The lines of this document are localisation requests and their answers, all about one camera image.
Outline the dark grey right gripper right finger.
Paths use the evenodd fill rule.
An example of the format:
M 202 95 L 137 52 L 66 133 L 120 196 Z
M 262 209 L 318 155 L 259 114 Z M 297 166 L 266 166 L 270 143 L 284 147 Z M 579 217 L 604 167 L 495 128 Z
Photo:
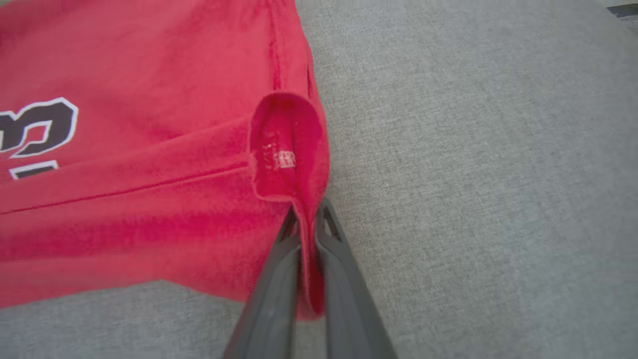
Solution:
M 315 243 L 324 278 L 329 359 L 396 359 L 380 313 L 328 198 L 316 213 Z

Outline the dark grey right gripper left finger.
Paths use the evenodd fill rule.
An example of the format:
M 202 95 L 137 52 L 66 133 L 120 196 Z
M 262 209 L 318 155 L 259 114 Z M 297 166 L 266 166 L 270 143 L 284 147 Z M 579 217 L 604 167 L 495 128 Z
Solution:
M 301 239 L 293 207 L 226 346 L 225 359 L 290 359 L 293 352 Z

